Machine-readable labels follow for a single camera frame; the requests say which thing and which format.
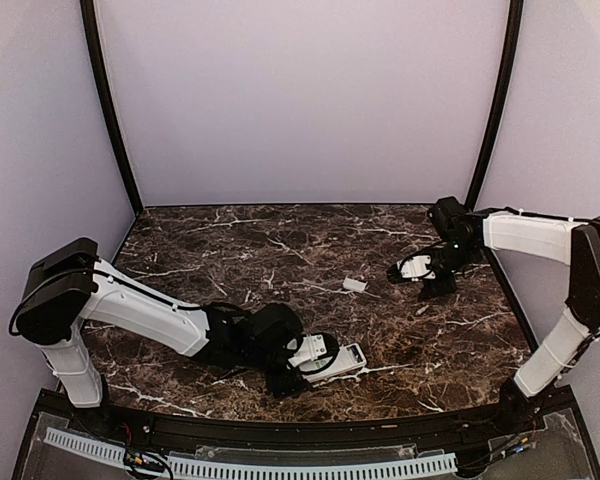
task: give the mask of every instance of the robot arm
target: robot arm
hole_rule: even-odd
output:
[[[339,370],[332,374],[347,367],[336,340],[303,334],[300,319],[286,305],[251,314],[228,304],[181,302],[123,275],[98,258],[96,249],[83,238],[34,264],[10,326],[12,334],[43,351],[75,407],[100,406],[106,388],[80,336],[81,320],[87,319],[156,340],[200,363],[263,370],[278,398],[328,376],[336,357]]]
[[[443,198],[428,216],[442,242],[392,266],[392,283],[422,281],[421,299],[456,289],[455,273],[481,257],[483,247],[548,258],[570,266],[569,295],[555,328],[518,370],[509,392],[529,399],[547,387],[588,347],[600,328],[600,217],[564,219],[488,209],[469,212]]]

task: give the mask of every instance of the black frame post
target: black frame post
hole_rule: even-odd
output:
[[[82,22],[84,24],[87,48],[89,49],[89,58],[91,59],[91,69],[93,70],[93,78],[96,82],[98,97],[100,98],[102,115],[104,116],[107,131],[109,132],[109,140],[113,147],[113,153],[116,157],[116,163],[118,164],[129,202],[135,214],[138,215],[142,213],[144,206],[142,205],[140,192],[133,177],[129,157],[127,156],[124,141],[122,140],[120,125],[118,124],[118,116],[113,105],[113,97],[111,96],[111,88],[109,87],[107,71],[104,65],[93,0],[80,0],[80,9],[82,10]]]
[[[498,136],[500,121],[502,120],[502,112],[504,104],[507,100],[507,91],[509,90],[509,82],[511,80],[511,72],[513,70],[513,61],[516,56],[516,47],[518,45],[518,35],[520,33],[520,24],[522,22],[522,6],[523,0],[511,0],[509,4],[509,18],[507,20],[507,30],[504,37],[504,47],[502,49],[502,58],[500,59],[500,69],[498,71],[498,80],[493,93],[493,101],[491,103],[491,111],[487,120],[487,128],[482,139],[480,154],[473,172],[469,192],[464,202],[464,206],[469,210],[473,210],[478,203],[478,197],[484,184],[484,179],[487,176],[489,161],[493,153],[493,147]]]

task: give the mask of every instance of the marble tabletop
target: marble tabletop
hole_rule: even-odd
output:
[[[84,339],[111,401],[154,412],[252,421],[350,421],[446,412],[497,401],[530,355],[487,264],[458,291],[419,302],[419,285],[391,285],[391,263],[437,240],[418,205],[157,207],[136,221],[116,262],[125,274],[184,301],[255,311],[289,304],[307,332],[358,342],[367,368],[298,398],[276,400],[264,378],[227,380],[167,347],[88,323]],[[368,282],[354,293],[345,277]]]

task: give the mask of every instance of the brown marble surface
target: brown marble surface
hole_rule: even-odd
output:
[[[263,375],[229,380],[119,328],[84,330],[113,403],[163,413],[260,421],[347,421],[451,411],[497,400],[529,355],[488,265],[458,276],[458,291],[418,302],[419,285],[391,285],[385,271],[437,237],[426,207],[284,205],[146,210],[117,268],[181,300],[226,301],[252,311],[288,303],[307,332],[358,342],[357,375],[295,399],[268,395]],[[345,276],[369,282],[343,290]]]

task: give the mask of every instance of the white wall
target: white wall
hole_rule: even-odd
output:
[[[600,214],[600,0],[526,2],[481,207]],[[567,296],[566,267],[501,255],[539,338]],[[600,342],[570,378],[600,458]]]
[[[506,0],[100,0],[148,205],[463,196]]]
[[[7,334],[31,264],[78,236],[110,257],[132,221],[79,3],[0,0],[0,479],[11,477],[42,355]]]

